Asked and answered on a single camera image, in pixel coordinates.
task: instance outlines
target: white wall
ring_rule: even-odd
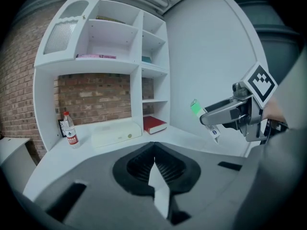
[[[211,141],[190,110],[193,99],[206,107],[229,98],[232,84],[256,60],[267,68],[252,24],[233,0],[228,2],[183,0],[165,14],[170,53],[170,124]],[[234,154],[243,154],[248,143],[242,134],[222,125],[219,128],[220,145],[234,150]]]

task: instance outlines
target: cabinet door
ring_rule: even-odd
[[[100,0],[67,0],[53,17],[39,45],[35,67],[74,59],[81,31],[96,18]]]
[[[170,125],[201,136],[210,144],[213,139],[190,110],[190,103],[198,99],[206,107],[231,97],[232,84],[240,81],[256,61],[267,69],[261,42],[234,0],[183,0],[167,12],[165,21],[170,56]],[[249,143],[242,134],[218,127],[220,145],[231,155],[243,154]]]

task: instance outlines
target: shelf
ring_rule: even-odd
[[[162,38],[159,38],[158,36],[144,30],[142,41],[143,50],[149,52],[156,51],[165,43],[165,40],[163,40]]]
[[[153,103],[153,102],[167,102],[166,100],[157,100],[157,99],[147,99],[147,100],[142,100],[142,103]]]
[[[154,64],[142,62],[142,77],[143,78],[157,78],[168,74],[165,69],[162,69]]]
[[[138,29],[131,25],[113,21],[89,20],[89,40],[100,43],[131,45]]]
[[[97,15],[122,21],[128,25],[133,25],[140,11],[140,9],[124,3],[100,0]]]
[[[143,30],[155,34],[163,23],[164,21],[159,19],[158,17],[150,13],[144,12]]]
[[[39,67],[54,76],[77,73],[131,74],[138,64],[130,61],[108,58],[76,58]]]

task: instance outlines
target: white shelf unit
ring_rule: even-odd
[[[97,16],[124,23],[96,19]],[[158,22],[153,33],[145,30],[151,31],[150,21]],[[56,29],[59,23],[64,26],[61,30]],[[142,62],[144,52],[152,57],[152,64]],[[77,57],[84,54],[117,58]],[[62,140],[53,100],[54,77],[76,73],[129,74],[131,120],[143,132],[142,105],[152,102],[154,116],[169,123],[169,56],[166,24],[161,19],[109,0],[67,0],[60,8],[43,36],[35,59],[34,111],[48,151]],[[142,77],[154,79],[154,100],[142,100]]]

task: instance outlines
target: white counter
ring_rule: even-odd
[[[200,150],[205,152],[240,156],[244,153],[241,150],[227,150],[214,143],[213,140],[204,140],[196,135],[169,126],[166,130],[154,135],[144,132],[143,136],[128,141],[94,148],[91,142],[91,132],[96,126],[102,123],[82,125],[76,127],[76,132],[81,142],[78,149],[69,147],[66,138],[62,138],[59,143],[49,151],[38,164],[30,177],[24,195],[34,201],[37,196],[53,181],[74,168],[82,161],[107,152],[122,149],[128,146],[141,144],[150,141],[167,142],[177,146]]]

